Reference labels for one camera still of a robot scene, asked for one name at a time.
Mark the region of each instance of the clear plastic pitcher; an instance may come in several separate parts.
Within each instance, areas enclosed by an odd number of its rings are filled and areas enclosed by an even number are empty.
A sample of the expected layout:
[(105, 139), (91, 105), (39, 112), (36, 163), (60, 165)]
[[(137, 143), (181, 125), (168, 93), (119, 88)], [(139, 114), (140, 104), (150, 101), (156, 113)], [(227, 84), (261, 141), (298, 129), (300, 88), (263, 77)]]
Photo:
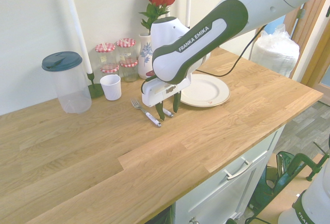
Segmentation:
[(51, 73), (58, 100), (66, 113), (81, 114), (92, 105), (86, 77), (76, 52), (65, 51), (47, 56), (42, 68)]

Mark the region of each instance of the fork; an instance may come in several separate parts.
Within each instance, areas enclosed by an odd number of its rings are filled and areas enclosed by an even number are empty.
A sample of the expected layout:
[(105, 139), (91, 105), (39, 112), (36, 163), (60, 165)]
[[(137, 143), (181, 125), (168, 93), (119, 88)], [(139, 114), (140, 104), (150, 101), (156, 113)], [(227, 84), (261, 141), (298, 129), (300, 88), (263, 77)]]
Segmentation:
[(135, 109), (140, 109), (140, 110), (142, 110), (142, 112), (145, 113), (145, 115), (146, 115), (150, 120), (152, 120), (152, 122), (153, 122), (154, 124), (156, 124), (157, 127), (161, 127), (160, 122), (159, 122), (156, 118), (154, 118), (154, 117), (153, 117), (148, 111), (146, 111), (145, 109), (143, 109), (142, 106), (141, 106), (141, 104), (139, 103), (139, 101), (138, 101), (137, 99), (130, 99), (130, 101), (131, 101), (131, 103), (132, 103), (132, 105), (133, 105), (133, 107), (134, 107)]

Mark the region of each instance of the white vase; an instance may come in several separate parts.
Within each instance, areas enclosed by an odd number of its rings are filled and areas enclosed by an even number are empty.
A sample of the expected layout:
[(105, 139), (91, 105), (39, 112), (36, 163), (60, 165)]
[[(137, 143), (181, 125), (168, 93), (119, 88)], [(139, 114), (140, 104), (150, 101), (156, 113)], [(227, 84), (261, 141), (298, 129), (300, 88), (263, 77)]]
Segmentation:
[(147, 72), (153, 70), (153, 51), (151, 50), (151, 36), (148, 33), (139, 35), (141, 49), (139, 54), (138, 73), (142, 79), (146, 79)]

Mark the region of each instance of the candle holder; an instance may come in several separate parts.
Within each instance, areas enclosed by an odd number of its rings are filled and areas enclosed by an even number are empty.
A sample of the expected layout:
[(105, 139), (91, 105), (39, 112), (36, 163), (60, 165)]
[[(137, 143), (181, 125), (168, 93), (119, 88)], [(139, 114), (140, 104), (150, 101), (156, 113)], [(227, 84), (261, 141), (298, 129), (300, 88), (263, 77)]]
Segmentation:
[(88, 73), (87, 78), (92, 82), (92, 85), (88, 86), (89, 93), (91, 98), (95, 99), (104, 95), (101, 84), (94, 84), (94, 73)]

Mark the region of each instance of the franka emika robot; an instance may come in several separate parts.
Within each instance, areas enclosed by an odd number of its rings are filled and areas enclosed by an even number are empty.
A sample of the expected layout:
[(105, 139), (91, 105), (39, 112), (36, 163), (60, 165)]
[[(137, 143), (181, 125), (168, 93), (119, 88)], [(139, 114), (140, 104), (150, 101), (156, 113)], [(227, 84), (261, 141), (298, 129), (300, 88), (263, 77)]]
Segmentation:
[(141, 86), (142, 102), (156, 106), (164, 120), (163, 100), (174, 96), (177, 112), (181, 91), (191, 84), (191, 73), (222, 43), (279, 18), (308, 0), (221, 0), (191, 29), (166, 17), (151, 27), (154, 76)]

